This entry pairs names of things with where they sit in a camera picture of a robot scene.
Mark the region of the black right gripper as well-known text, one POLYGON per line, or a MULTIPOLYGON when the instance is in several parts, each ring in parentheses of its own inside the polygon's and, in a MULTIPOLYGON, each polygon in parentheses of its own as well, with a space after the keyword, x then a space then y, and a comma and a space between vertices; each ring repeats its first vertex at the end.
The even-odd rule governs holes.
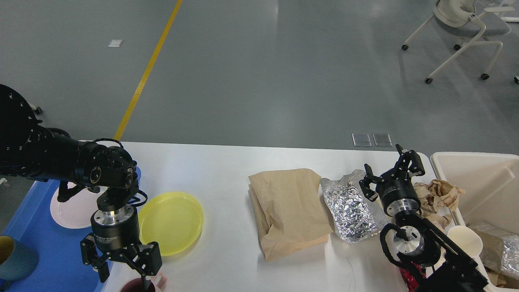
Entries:
POLYGON ((395 163, 395 179, 386 180, 375 176, 371 166, 364 164, 365 176, 358 183, 363 195, 371 202, 380 198, 382 208, 387 216, 395 216, 401 211, 416 213, 420 210, 420 201, 411 183, 413 177, 426 174, 420 155, 414 150, 406 150, 400 144, 395 145, 399 159, 395 163))

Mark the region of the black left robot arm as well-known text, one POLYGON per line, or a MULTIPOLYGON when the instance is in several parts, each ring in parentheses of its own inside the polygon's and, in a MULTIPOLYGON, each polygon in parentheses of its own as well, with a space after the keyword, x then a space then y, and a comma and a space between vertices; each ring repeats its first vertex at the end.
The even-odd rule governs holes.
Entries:
POLYGON ((141 277, 142 291, 163 264, 157 242, 139 238, 137 207, 148 196, 139 188, 137 162, 116 141, 78 141, 57 128, 41 126, 29 103, 14 89, 1 85, 1 174, 46 182, 58 180, 58 201, 67 202, 83 189, 98 192, 92 232, 81 242, 81 256, 104 282, 107 261, 127 264, 141 277))

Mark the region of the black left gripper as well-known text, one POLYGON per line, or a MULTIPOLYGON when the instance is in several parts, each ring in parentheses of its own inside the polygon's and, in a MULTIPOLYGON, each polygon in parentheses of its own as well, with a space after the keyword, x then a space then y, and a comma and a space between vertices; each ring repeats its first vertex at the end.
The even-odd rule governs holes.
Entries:
POLYGON ((137 209, 126 204, 116 211, 97 210, 90 222, 93 234, 80 241, 83 264, 91 265, 99 281, 105 283, 110 275, 108 258, 123 260, 140 275, 140 290, 148 290, 151 278, 158 274, 163 261, 157 242, 141 244, 137 209))

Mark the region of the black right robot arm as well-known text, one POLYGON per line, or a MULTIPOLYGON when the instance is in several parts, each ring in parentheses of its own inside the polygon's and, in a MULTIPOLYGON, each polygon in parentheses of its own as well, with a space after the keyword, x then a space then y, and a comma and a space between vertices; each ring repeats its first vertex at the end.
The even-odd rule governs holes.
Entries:
POLYGON ((395 147, 399 158, 393 168, 375 176, 365 164, 366 174, 359 181, 365 198, 380 199, 385 215, 394 220, 380 233, 384 255, 410 273, 417 292, 483 292, 488 279, 476 261, 421 214, 412 185, 412 177, 426 173, 420 156, 395 147))

